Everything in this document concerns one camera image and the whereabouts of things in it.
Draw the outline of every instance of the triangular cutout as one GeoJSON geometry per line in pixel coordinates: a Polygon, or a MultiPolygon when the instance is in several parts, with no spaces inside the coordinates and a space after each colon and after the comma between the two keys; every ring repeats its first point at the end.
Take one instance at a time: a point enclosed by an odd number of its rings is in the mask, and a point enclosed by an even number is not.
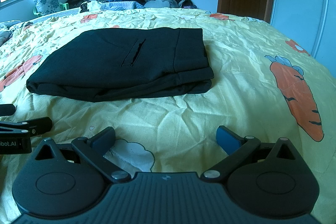
{"type": "Polygon", "coordinates": [[[43,145],[42,149],[36,156],[35,160],[47,160],[47,159],[53,159],[54,154],[50,149],[49,145],[43,145]]]}
{"type": "Polygon", "coordinates": [[[277,154],[277,158],[281,158],[281,159],[287,159],[287,160],[295,160],[294,155],[292,154],[292,152],[290,151],[289,147],[286,144],[282,144],[278,154],[277,154]]]}

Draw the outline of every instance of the floral pillow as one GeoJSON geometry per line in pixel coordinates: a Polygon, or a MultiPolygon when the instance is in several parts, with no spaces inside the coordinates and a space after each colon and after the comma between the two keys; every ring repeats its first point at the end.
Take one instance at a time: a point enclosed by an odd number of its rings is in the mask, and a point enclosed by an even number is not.
{"type": "Polygon", "coordinates": [[[34,2],[42,16],[62,11],[58,0],[34,0],[34,2]]]}

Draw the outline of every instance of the folded black pants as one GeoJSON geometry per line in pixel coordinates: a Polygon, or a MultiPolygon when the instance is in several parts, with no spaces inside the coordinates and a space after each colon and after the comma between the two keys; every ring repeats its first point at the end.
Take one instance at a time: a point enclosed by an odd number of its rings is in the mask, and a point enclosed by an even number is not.
{"type": "Polygon", "coordinates": [[[102,102],[204,93],[213,77],[202,29],[108,28],[83,32],[53,52],[26,86],[102,102]]]}

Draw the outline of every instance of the bed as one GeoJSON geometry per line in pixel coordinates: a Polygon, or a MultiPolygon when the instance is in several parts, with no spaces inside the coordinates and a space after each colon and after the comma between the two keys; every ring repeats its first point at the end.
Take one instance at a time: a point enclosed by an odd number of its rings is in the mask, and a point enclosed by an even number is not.
{"type": "MultiPolygon", "coordinates": [[[[322,224],[336,222],[336,79],[266,22],[181,8],[93,9],[50,17],[16,30],[13,39],[0,47],[0,84],[0,103],[17,108],[13,116],[1,120],[52,119],[52,131],[32,138],[33,147],[43,137],[67,143],[112,126],[117,140],[105,157],[132,175],[136,171],[201,174],[227,156],[216,143],[220,125],[262,142],[287,137],[320,185],[312,215],[322,224]],[[208,92],[91,103],[26,89],[27,79],[46,57],[82,32],[158,27],[203,29],[215,75],[208,92]],[[15,68],[20,73],[6,82],[15,68]]],[[[28,157],[0,156],[0,224],[20,215],[11,187],[28,157]]]]}

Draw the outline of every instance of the ribbed black surface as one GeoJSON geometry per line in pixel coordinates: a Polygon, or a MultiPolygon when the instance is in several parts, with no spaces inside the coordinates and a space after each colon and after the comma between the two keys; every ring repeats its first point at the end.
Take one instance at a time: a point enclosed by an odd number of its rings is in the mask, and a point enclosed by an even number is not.
{"type": "Polygon", "coordinates": [[[318,224],[318,221],[310,215],[287,220],[252,215],[234,204],[220,184],[203,182],[196,173],[138,173],[131,182],[113,185],[96,207],[81,215],[63,220],[22,215],[13,224],[49,223],[318,224]]]}

